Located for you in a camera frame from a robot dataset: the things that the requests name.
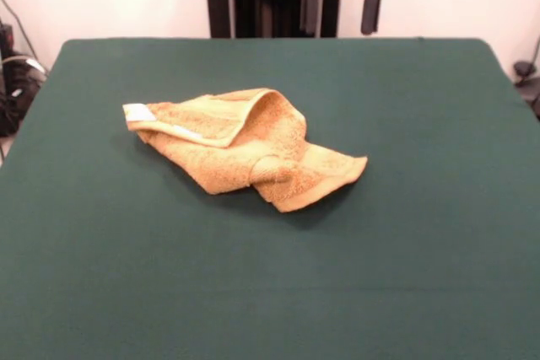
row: crumpled towel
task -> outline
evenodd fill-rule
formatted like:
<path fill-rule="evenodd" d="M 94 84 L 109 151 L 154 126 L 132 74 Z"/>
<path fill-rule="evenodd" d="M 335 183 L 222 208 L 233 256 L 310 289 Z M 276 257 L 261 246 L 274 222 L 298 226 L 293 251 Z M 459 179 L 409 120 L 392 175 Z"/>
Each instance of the crumpled towel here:
<path fill-rule="evenodd" d="M 206 192 L 252 185 L 280 212 L 298 210 L 355 182 L 368 160 L 307 142 L 304 116 L 276 90 L 123 109 L 127 128 Z"/>

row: white tag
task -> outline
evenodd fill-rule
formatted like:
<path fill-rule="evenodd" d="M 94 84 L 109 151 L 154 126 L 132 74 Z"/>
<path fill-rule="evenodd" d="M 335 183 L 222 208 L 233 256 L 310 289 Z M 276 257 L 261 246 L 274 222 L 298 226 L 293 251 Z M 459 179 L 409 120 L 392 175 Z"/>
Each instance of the white tag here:
<path fill-rule="evenodd" d="M 182 134 L 184 134 L 185 136 L 187 137 L 191 137 L 191 138 L 202 138 L 203 136 L 201 134 L 199 134 L 198 132 L 193 132 L 193 131 L 190 131 L 188 130 L 187 128 L 184 128 L 183 126 L 176 126 L 174 125 L 173 128 L 175 130 L 177 130 L 178 132 L 181 132 Z"/>
<path fill-rule="evenodd" d="M 126 121 L 157 121 L 152 111 L 141 103 L 123 105 Z"/>

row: green table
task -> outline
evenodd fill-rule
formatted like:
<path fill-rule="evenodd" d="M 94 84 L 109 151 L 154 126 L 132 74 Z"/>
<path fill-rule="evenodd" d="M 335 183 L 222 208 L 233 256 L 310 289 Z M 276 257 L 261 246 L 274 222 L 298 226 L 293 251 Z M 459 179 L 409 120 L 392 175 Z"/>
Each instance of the green table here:
<path fill-rule="evenodd" d="M 254 87 L 360 181 L 208 196 L 122 114 Z M 70 41 L 0 169 L 0 358 L 538 358 L 539 130 L 477 40 Z"/>

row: towel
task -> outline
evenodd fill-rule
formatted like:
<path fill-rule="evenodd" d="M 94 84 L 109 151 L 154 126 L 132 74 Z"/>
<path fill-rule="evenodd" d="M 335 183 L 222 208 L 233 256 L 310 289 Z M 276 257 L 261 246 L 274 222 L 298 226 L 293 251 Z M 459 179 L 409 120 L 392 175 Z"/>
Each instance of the towel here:
<path fill-rule="evenodd" d="M 280 212 L 301 209 L 355 182 L 368 160 L 307 142 L 304 116 L 277 90 L 123 109 L 127 128 L 206 192 L 253 186 Z"/>

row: orange towel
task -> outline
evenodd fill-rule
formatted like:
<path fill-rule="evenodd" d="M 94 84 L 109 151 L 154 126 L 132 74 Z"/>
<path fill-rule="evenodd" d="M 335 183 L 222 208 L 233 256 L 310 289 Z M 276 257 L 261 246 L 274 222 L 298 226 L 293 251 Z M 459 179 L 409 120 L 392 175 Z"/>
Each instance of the orange towel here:
<path fill-rule="evenodd" d="M 303 208 L 355 182 L 368 160 L 307 142 L 304 116 L 276 90 L 123 108 L 127 128 L 206 192 L 252 185 L 281 212 Z"/>

